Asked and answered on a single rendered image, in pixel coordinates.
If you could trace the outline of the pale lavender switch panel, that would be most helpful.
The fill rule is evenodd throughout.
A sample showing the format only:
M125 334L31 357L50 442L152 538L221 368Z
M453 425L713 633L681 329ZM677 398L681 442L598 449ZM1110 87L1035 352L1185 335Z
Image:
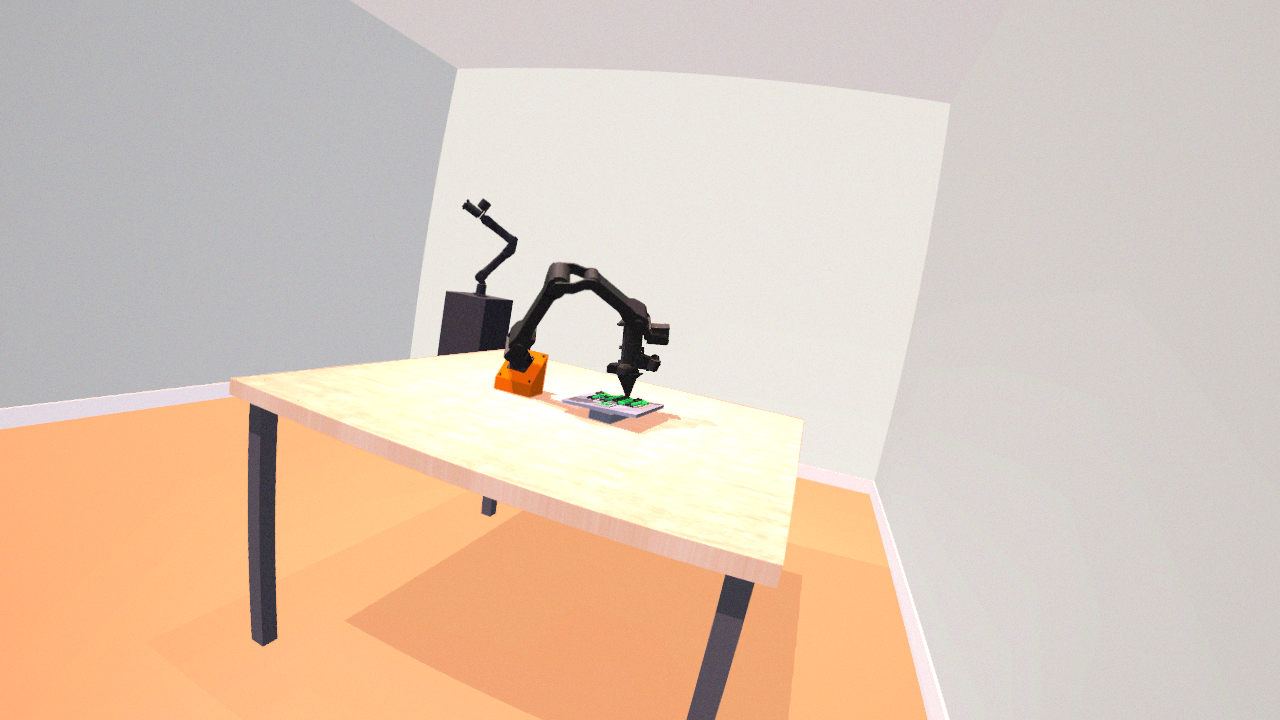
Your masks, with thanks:
M664 407L662 404L646 402L625 395L608 395L603 391L563 398L562 404L589 409L588 419L613 424L627 418L645 416Z

